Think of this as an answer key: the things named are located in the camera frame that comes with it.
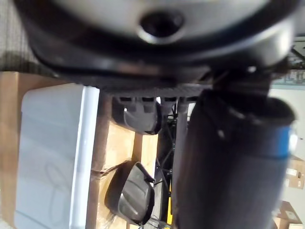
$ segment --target grey carpet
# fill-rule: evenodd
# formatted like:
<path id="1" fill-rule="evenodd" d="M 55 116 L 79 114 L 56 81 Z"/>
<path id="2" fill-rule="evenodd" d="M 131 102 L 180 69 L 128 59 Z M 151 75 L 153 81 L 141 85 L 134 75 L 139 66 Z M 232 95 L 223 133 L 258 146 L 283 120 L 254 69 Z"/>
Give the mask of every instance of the grey carpet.
<path id="1" fill-rule="evenodd" d="M 49 74 L 33 56 L 11 0 L 0 0 L 0 71 Z"/>

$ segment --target camera lens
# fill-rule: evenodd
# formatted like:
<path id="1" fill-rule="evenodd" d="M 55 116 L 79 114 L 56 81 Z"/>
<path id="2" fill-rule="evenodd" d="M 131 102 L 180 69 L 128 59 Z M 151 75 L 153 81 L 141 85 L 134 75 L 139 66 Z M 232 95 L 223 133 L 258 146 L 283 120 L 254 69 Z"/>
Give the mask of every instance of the camera lens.
<path id="1" fill-rule="evenodd" d="M 183 16 L 178 12 L 162 11 L 144 16 L 140 22 L 141 29 L 146 33 L 139 36 L 150 43 L 167 43 L 173 41 L 175 34 L 183 26 Z"/>

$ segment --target brown cardboard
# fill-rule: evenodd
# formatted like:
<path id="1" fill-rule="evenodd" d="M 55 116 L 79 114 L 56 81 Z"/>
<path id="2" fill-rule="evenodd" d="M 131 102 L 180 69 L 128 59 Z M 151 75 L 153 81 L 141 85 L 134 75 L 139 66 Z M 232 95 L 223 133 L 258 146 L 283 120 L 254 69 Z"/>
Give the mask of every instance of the brown cardboard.
<path id="1" fill-rule="evenodd" d="M 292 155 L 286 171 L 285 185 L 298 189 L 304 188 L 305 161 Z"/>
<path id="2" fill-rule="evenodd" d="M 121 130 L 121 127 L 118 128 L 115 124 L 114 129 L 109 131 L 119 131 L 119 133 L 125 133 Z M 110 142 L 121 142 L 120 137 L 122 135 L 109 135 L 108 138 L 111 138 Z M 119 152 L 117 155 L 116 152 L 111 150 L 106 150 L 105 152 L 105 165 L 115 164 L 118 165 L 119 162 L 123 162 L 128 158 L 131 158 L 130 152 L 132 152 L 133 160 L 140 161 L 145 169 L 154 176 L 155 160 L 157 155 L 157 144 L 158 144 L 158 135 L 140 135 L 135 134 L 134 143 L 126 144 L 129 145 L 128 148 L 125 148 L 123 151 Z M 105 206 L 105 195 L 108 189 L 108 186 L 111 182 L 111 179 L 115 173 L 115 167 L 108 169 L 106 172 L 97 172 L 91 171 L 90 187 L 89 187 L 89 197 L 88 197 L 88 207 L 87 207 L 87 221 L 86 228 L 88 229 L 137 229 L 139 226 L 127 225 L 126 221 L 114 216 L 108 208 Z"/>
<path id="3" fill-rule="evenodd" d="M 282 201 L 278 214 L 274 218 L 274 222 L 278 229 L 302 229 L 303 224 L 297 213 L 287 201 Z"/>
<path id="4" fill-rule="evenodd" d="M 0 73 L 0 183 L 2 217 L 14 227 L 21 102 L 33 89 L 68 83 L 16 72 Z"/>
<path id="5" fill-rule="evenodd" d="M 111 104 L 111 97 L 100 95 L 91 165 L 96 172 L 104 172 L 132 157 L 135 132 L 111 120 Z"/>
<path id="6" fill-rule="evenodd" d="M 105 206 L 105 196 L 115 170 L 103 176 L 92 171 L 90 177 L 86 228 L 122 229 L 127 222 L 113 215 Z"/>

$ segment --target black cylindrical body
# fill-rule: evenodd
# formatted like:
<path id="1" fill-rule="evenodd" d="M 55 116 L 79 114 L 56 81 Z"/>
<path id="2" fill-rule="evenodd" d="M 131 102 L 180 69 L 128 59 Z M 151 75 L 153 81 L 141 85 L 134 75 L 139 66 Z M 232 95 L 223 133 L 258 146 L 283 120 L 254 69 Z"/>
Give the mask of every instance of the black cylindrical body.
<path id="1" fill-rule="evenodd" d="M 178 228 L 267 228 L 283 185 L 293 120 L 277 99 L 204 92 L 185 141 Z"/>

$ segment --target white plastic bin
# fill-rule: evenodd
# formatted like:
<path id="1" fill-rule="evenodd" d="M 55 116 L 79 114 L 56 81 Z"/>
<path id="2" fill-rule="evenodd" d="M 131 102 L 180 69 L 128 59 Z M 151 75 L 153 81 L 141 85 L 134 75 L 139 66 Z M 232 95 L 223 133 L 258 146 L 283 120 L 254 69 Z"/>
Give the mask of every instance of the white plastic bin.
<path id="1" fill-rule="evenodd" d="M 17 229 L 85 229 L 98 100 L 73 83 L 25 94 Z"/>

